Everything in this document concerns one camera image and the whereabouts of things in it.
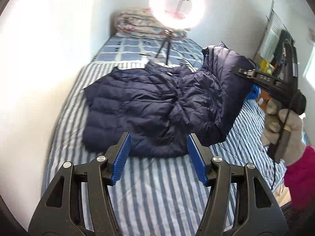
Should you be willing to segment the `floral folded quilt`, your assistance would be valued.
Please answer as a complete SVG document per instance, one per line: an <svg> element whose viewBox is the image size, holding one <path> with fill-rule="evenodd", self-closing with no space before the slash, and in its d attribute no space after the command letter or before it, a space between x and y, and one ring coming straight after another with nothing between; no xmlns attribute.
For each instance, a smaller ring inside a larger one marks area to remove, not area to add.
<svg viewBox="0 0 315 236"><path fill-rule="evenodd" d="M148 38L163 40L167 28L151 13L150 9L131 8L118 13L114 19L116 37Z"/></svg>

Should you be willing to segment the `blue checked bed sheet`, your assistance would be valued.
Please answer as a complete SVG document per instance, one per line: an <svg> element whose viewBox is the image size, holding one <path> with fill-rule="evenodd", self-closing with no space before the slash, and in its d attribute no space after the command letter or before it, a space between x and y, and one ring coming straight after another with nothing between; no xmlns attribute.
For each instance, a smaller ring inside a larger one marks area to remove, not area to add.
<svg viewBox="0 0 315 236"><path fill-rule="evenodd" d="M187 65L197 69L203 65L202 47L193 40L171 41L169 51L167 44L161 46L162 40L114 36L103 45L92 61L146 64L156 59L155 62L160 64L168 60L168 65Z"/></svg>

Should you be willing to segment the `blue folded garment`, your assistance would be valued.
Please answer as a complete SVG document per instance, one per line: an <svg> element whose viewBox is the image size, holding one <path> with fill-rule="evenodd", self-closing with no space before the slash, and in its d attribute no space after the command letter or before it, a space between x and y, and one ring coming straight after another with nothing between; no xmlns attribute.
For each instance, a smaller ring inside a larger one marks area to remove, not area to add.
<svg viewBox="0 0 315 236"><path fill-rule="evenodd" d="M253 85L250 92L246 96L246 100L255 100L260 95L260 88L257 85Z"/></svg>

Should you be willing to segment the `blue striped bed quilt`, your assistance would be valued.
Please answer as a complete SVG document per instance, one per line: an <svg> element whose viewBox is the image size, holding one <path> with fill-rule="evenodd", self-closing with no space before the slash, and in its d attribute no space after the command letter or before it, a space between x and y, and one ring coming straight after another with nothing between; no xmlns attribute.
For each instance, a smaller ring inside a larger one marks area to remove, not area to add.
<svg viewBox="0 0 315 236"><path fill-rule="evenodd" d="M88 107L83 90L114 67L138 68L139 63L98 63L83 67L75 80L61 115L43 175L44 189L66 161L85 164L96 154L82 145ZM273 164L262 146L260 135L265 114L254 100L247 100L223 143L212 146L214 155L230 164L253 163L276 189L283 183L284 164ZM170 159L130 157L121 179L109 188L116 218L124 235L194 235L210 189L197 179L189 156Z"/></svg>

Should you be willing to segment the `striped hanging cloth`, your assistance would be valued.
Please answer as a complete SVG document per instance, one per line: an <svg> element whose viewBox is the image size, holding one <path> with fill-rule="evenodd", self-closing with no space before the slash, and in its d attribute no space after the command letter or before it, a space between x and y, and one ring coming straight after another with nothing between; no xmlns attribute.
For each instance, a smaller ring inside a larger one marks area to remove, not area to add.
<svg viewBox="0 0 315 236"><path fill-rule="evenodd" d="M271 10L268 25L258 50L260 57L265 59L267 62L271 62L274 57L274 52L277 48L283 28L284 25L282 20L274 10Z"/></svg>

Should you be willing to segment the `yellow green box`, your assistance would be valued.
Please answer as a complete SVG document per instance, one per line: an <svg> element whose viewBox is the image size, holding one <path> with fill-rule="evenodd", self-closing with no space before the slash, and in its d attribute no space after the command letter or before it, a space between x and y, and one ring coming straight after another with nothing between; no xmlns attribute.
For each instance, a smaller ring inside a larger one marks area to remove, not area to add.
<svg viewBox="0 0 315 236"><path fill-rule="evenodd" d="M275 68L265 59L263 59L260 63L260 71L269 75L273 75Z"/></svg>

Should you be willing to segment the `dark hanging clothes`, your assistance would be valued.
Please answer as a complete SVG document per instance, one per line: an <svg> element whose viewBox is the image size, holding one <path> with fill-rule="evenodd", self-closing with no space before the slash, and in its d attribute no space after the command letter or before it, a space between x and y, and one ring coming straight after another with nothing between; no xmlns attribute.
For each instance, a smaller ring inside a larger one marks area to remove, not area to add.
<svg viewBox="0 0 315 236"><path fill-rule="evenodd" d="M272 64L275 65L273 76L288 81L296 75L296 62L294 57L294 41L289 32L283 29L280 33L278 44L273 53Z"/></svg>

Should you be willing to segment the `navy blue puffer jacket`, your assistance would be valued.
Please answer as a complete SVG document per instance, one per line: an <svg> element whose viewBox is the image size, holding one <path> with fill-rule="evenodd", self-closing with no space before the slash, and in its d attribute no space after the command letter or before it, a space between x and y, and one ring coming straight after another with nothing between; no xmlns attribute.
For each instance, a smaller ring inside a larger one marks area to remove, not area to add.
<svg viewBox="0 0 315 236"><path fill-rule="evenodd" d="M106 151L128 132L131 156L170 158L186 155L191 133L207 147L225 141L252 87L232 69L254 65L223 44L202 54L197 71L149 62L143 68L114 68L86 87L85 148Z"/></svg>

